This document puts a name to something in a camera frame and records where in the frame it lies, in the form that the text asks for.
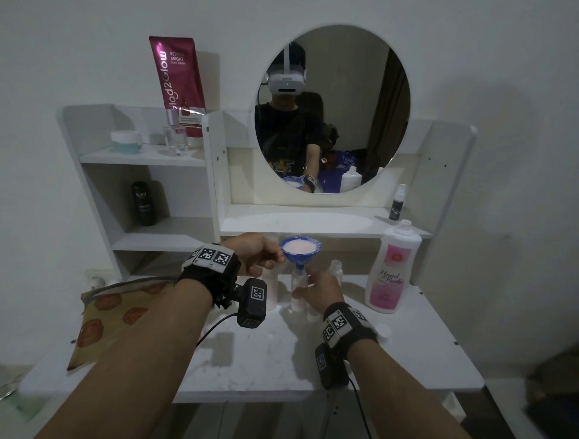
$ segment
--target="hand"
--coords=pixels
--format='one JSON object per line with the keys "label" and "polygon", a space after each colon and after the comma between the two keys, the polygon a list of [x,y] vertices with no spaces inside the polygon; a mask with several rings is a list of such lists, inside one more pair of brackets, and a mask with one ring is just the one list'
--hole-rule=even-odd
{"label": "hand", "polygon": [[266,239],[261,233],[247,232],[219,243],[230,248],[241,261],[240,275],[261,276],[261,267],[272,269],[285,261],[278,243]]}
{"label": "hand", "polygon": [[310,269],[306,271],[310,275],[308,284],[314,285],[296,288],[292,293],[294,298],[304,298],[320,314],[324,314],[332,303],[344,301],[342,289],[334,275],[327,271],[313,272]]}

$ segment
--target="curtain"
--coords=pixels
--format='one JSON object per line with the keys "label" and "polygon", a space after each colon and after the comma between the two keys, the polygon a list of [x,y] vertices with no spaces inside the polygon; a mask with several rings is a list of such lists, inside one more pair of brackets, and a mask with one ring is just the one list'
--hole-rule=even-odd
{"label": "curtain", "polygon": [[390,49],[368,138],[368,171],[386,166],[394,156],[406,132],[409,114],[408,78],[400,59]]}

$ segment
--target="white vr headset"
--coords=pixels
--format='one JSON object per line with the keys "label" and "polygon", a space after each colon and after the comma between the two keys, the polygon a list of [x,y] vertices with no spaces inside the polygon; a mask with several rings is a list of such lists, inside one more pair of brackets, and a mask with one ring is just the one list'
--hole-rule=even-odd
{"label": "white vr headset", "polygon": [[290,64],[290,46],[284,47],[284,64],[274,65],[268,69],[263,77],[263,82],[271,94],[302,94],[306,83],[306,71],[300,65]]}

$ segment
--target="clear glass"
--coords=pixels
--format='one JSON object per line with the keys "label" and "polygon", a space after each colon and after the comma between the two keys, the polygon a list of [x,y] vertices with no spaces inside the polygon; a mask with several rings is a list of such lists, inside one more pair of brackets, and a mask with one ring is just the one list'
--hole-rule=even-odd
{"label": "clear glass", "polygon": [[184,126],[166,126],[163,133],[170,155],[186,155],[189,152],[187,132]]}

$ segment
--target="red tube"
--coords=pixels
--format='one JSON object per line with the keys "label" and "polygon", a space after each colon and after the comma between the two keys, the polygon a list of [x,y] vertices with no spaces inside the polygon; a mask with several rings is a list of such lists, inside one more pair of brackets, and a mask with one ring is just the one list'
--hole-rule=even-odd
{"label": "red tube", "polygon": [[187,127],[188,137],[202,137],[205,98],[193,39],[150,36],[149,41],[169,125]]}

